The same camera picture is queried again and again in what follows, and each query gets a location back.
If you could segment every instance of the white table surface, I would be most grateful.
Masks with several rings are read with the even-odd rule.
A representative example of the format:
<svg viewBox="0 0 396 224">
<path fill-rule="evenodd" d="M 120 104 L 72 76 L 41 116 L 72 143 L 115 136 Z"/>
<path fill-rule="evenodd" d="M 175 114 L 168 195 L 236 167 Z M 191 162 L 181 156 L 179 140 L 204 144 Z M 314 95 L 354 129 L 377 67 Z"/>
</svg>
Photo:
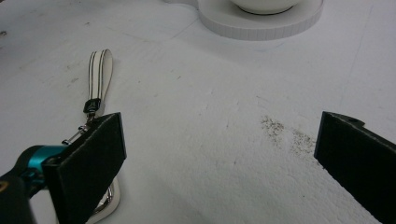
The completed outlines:
<svg viewBox="0 0 396 224">
<path fill-rule="evenodd" d="M 211 33 L 162 0 L 0 4 L 0 174 L 83 123 L 88 61 L 110 49 L 106 112 L 128 159 L 101 223 L 378 223 L 313 158 L 322 111 L 396 142 L 396 2 L 328 0 L 268 42 Z M 46 191 L 31 204 L 54 223 Z"/>
</svg>

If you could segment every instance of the white leather strap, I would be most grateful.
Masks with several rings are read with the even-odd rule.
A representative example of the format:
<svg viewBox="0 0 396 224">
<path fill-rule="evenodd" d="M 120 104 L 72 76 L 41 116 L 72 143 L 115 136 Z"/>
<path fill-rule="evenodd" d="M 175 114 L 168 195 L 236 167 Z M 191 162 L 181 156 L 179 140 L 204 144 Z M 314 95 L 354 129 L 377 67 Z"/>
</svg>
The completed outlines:
<svg viewBox="0 0 396 224">
<path fill-rule="evenodd" d="M 84 113 L 101 116 L 108 85 L 113 73 L 113 56 L 109 49 L 92 53 L 89 65 L 89 95 Z"/>
</svg>

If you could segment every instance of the white bowl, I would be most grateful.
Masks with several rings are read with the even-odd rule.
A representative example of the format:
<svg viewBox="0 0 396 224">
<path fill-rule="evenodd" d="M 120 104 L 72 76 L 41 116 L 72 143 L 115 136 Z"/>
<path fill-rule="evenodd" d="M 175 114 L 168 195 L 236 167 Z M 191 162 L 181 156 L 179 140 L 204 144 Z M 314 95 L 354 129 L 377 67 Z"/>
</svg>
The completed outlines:
<svg viewBox="0 0 396 224">
<path fill-rule="evenodd" d="M 302 0 L 231 0 L 242 10 L 254 14 L 276 14 L 288 10 Z"/>
</svg>

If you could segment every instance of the keychain strap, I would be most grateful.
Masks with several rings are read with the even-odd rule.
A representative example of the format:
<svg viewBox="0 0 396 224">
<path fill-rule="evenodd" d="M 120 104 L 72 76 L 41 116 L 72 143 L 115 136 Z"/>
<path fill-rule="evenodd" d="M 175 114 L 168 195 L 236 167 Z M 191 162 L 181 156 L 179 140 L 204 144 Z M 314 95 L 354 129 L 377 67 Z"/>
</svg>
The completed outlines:
<svg viewBox="0 0 396 224">
<path fill-rule="evenodd" d="M 95 51 L 90 58 L 89 97 L 84 105 L 88 122 L 103 115 L 105 96 L 113 73 L 113 56 L 109 49 Z"/>
</svg>

